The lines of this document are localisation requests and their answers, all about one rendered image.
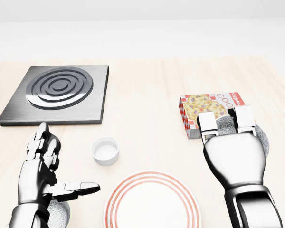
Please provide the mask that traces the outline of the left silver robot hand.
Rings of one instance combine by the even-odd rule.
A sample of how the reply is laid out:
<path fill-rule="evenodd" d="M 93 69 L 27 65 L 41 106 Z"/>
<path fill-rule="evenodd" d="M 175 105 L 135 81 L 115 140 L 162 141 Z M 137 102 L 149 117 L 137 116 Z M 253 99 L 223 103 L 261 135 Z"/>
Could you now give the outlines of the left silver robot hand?
<path fill-rule="evenodd" d="M 38 203 L 48 207 L 52 198 L 57 201 L 76 200 L 78 196 L 100 190 L 94 182 L 58 182 L 55 171 L 59 166 L 59 139 L 42 122 L 27 146 L 27 159 L 19 176 L 19 204 Z"/>

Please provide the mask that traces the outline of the flat dark stove plate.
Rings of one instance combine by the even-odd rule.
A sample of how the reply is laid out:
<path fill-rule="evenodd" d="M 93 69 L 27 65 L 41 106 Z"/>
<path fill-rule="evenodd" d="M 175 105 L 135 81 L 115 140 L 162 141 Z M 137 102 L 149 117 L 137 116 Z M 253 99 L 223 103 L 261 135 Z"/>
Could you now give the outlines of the flat dark stove plate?
<path fill-rule="evenodd" d="M 101 124 L 108 76 L 108 65 L 31 66 L 0 125 Z"/>

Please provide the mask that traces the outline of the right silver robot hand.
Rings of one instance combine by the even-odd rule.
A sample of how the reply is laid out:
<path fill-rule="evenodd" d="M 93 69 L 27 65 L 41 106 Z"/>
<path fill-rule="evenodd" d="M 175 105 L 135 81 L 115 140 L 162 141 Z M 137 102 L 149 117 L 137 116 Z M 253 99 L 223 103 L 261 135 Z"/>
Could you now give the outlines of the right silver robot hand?
<path fill-rule="evenodd" d="M 207 164 L 226 190 L 241 185 L 261 185 L 266 159 L 256 135 L 252 108 L 236 106 L 228 112 L 234 118 L 234 134 L 219 135 L 213 112 L 198 114 Z"/>

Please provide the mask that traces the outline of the white plate with red rings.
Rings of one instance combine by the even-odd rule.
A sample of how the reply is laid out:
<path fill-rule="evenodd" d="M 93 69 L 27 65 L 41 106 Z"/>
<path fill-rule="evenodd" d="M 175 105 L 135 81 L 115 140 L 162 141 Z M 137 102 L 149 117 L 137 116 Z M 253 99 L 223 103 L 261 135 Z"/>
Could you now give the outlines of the white plate with red rings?
<path fill-rule="evenodd" d="M 104 208 L 104 228 L 202 228 L 193 193 L 179 179 L 142 171 L 121 181 Z"/>

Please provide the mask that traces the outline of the small white ramekin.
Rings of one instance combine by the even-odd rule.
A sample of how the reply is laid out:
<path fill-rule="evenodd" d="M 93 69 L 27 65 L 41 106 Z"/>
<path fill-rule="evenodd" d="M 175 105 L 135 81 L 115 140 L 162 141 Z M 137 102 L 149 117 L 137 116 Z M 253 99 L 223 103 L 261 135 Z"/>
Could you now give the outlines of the small white ramekin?
<path fill-rule="evenodd" d="M 119 143 L 112 137 L 101 137 L 92 144 L 91 153 L 99 165 L 112 165 L 119 158 Z"/>

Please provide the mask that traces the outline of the printed cookie box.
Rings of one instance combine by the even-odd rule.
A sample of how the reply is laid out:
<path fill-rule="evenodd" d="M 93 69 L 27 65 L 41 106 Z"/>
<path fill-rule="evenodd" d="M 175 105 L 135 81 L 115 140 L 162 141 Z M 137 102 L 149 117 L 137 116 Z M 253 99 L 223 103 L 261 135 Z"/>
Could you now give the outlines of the printed cookie box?
<path fill-rule="evenodd" d="M 215 118 L 228 115 L 228 109 L 245 105 L 237 92 L 180 96 L 179 109 L 188 139 L 200 138 L 198 113 L 213 112 Z"/>

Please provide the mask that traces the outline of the patterned grey bowl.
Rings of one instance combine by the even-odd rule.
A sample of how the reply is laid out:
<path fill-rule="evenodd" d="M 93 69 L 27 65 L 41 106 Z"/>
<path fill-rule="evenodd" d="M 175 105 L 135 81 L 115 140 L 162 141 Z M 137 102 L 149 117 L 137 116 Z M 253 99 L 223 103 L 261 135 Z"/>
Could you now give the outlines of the patterned grey bowl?
<path fill-rule="evenodd" d="M 50 213 L 49 228 L 67 228 L 70 220 L 70 207 L 68 202 L 58 202 L 53 199 L 47 209 Z"/>
<path fill-rule="evenodd" d="M 218 134 L 234 134 L 236 133 L 236 128 L 234 125 L 234 118 L 232 116 L 223 116 L 216 120 L 218 126 Z M 258 126 L 255 126 L 256 136 L 261 141 L 265 157 L 269 155 L 269 141 L 265 132 Z"/>

